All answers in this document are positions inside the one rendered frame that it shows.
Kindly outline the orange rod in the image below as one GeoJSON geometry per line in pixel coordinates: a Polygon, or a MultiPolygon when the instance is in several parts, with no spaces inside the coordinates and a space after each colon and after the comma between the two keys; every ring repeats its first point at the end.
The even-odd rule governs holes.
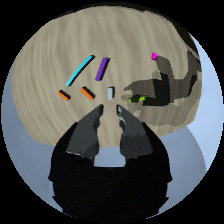
{"type": "Polygon", "coordinates": [[[69,96],[67,96],[65,93],[63,93],[61,90],[58,91],[58,95],[60,95],[63,99],[66,101],[69,99],[69,96]]]}
{"type": "Polygon", "coordinates": [[[84,87],[82,87],[80,89],[80,91],[88,98],[88,99],[92,99],[94,96],[92,94],[90,94],[84,87]]]}

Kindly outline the purple rod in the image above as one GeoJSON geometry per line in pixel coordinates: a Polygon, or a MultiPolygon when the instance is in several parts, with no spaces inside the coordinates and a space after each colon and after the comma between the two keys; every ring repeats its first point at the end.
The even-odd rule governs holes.
{"type": "Polygon", "coordinates": [[[104,67],[105,67],[106,62],[107,62],[107,58],[104,58],[104,57],[103,57],[103,59],[102,59],[102,61],[101,61],[101,64],[100,64],[100,67],[99,67],[99,69],[98,69],[98,72],[97,72],[95,81],[99,81],[99,80],[100,80],[100,77],[101,77],[101,75],[102,75],[102,72],[103,72],[103,69],[104,69],[104,67]]]}

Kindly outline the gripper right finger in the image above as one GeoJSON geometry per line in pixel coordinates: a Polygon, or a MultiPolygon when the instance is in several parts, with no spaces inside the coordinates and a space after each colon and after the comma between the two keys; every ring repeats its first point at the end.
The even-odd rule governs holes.
{"type": "Polygon", "coordinates": [[[120,153],[125,157],[136,159],[136,165],[148,165],[160,170],[167,183],[172,181],[167,150],[158,136],[133,114],[117,105],[119,126],[122,128],[120,153]],[[121,114],[120,114],[121,113],[121,114]]]}

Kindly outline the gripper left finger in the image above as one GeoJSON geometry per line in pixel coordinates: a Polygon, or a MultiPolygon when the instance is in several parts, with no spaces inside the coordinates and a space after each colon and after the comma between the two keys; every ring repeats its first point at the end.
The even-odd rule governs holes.
{"type": "Polygon", "coordinates": [[[48,177],[51,182],[61,168],[82,164],[82,159],[85,157],[94,165],[95,156],[99,153],[97,136],[97,129],[100,126],[99,115],[100,117],[103,115],[102,104],[75,122],[57,142],[51,157],[48,177]]]}

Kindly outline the magenta rod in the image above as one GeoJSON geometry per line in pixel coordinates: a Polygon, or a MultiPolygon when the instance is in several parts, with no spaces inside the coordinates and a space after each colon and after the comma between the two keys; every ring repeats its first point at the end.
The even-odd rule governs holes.
{"type": "Polygon", "coordinates": [[[151,59],[156,60],[157,54],[156,53],[152,53],[152,57],[151,59]]]}

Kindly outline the turquoise rod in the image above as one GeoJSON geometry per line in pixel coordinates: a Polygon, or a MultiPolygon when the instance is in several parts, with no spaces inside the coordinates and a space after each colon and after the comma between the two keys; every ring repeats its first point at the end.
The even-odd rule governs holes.
{"type": "Polygon", "coordinates": [[[89,55],[79,66],[78,68],[74,71],[74,73],[71,75],[67,83],[65,84],[67,87],[70,86],[72,81],[75,79],[75,77],[78,75],[78,73],[84,68],[84,66],[92,59],[93,57],[89,55]]]}

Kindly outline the lime green rod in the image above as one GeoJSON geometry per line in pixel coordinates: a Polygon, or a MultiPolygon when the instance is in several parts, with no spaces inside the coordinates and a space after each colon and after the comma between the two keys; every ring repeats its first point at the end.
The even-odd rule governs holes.
{"type": "Polygon", "coordinates": [[[136,97],[131,97],[129,98],[129,102],[136,102],[136,101],[141,101],[141,100],[147,100],[147,96],[146,95],[142,95],[142,96],[136,96],[136,97]]]}

